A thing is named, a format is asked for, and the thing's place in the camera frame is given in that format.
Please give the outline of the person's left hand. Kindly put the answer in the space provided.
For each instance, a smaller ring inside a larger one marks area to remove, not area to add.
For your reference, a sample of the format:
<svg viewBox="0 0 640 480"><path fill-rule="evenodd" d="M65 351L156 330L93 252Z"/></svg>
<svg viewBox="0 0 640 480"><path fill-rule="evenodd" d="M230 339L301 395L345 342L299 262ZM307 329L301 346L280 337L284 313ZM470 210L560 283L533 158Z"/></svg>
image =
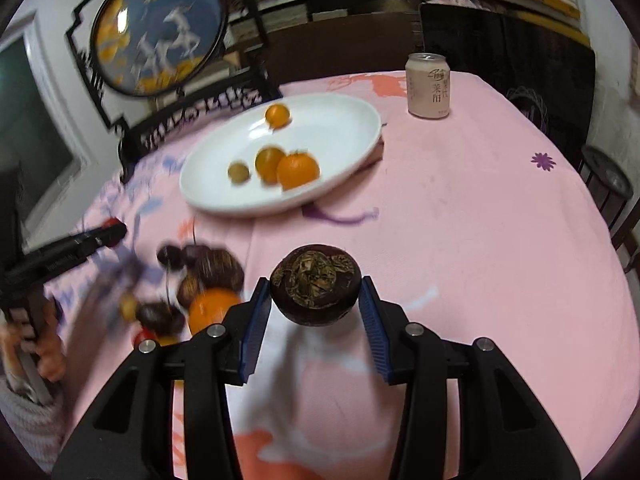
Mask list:
<svg viewBox="0 0 640 480"><path fill-rule="evenodd" d="M46 325L43 327L36 344L36 355L39 356L38 373L49 382L59 382L66 371L66 357L63 344L58 336L58 319L55 303L47 299L43 305ZM16 325L1 324L1 357L4 374L18 379L26 377L17 349L21 345L21 331Z"/></svg>

